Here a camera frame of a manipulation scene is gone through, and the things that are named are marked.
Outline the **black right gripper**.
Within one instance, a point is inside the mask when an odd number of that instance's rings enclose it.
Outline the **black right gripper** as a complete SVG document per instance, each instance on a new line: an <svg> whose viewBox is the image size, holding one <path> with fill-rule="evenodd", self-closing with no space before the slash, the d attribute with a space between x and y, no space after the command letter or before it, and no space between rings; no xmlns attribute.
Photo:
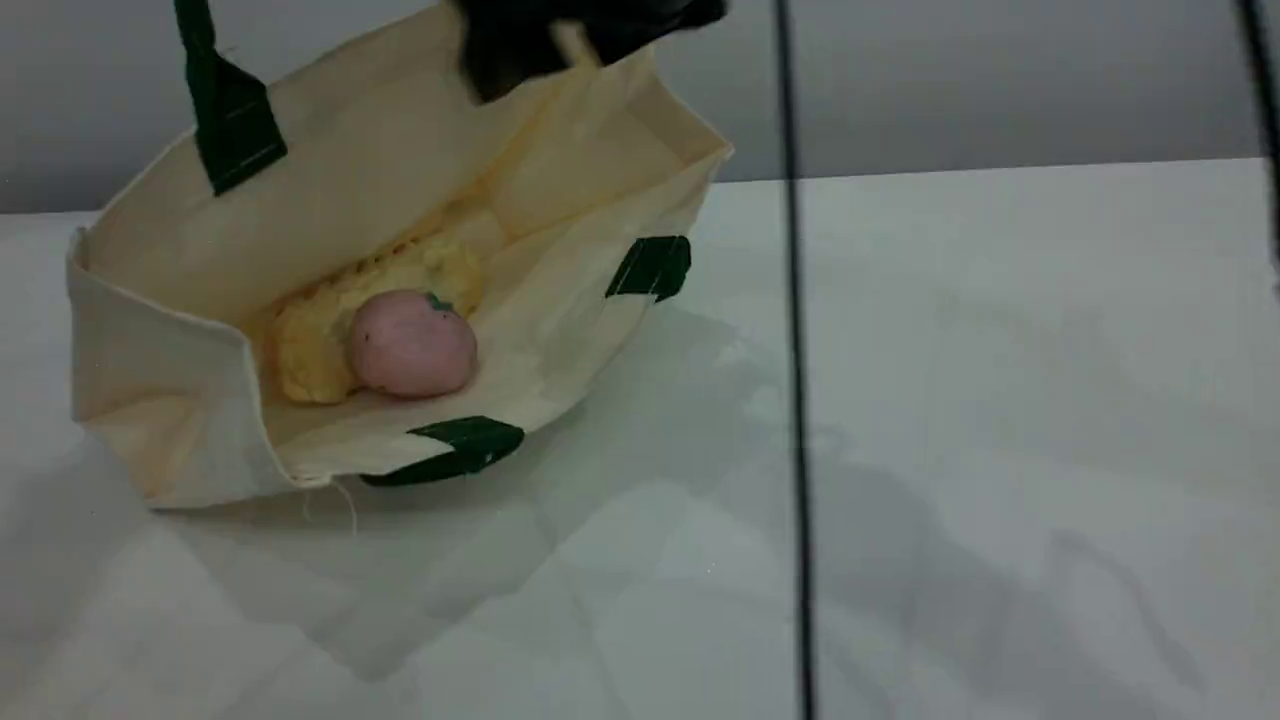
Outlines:
<svg viewBox="0 0 1280 720"><path fill-rule="evenodd" d="M460 69L477 102L571 68L553 32L575 23L609 67L655 41L723 19L727 1L457 1L463 19Z"/></svg>

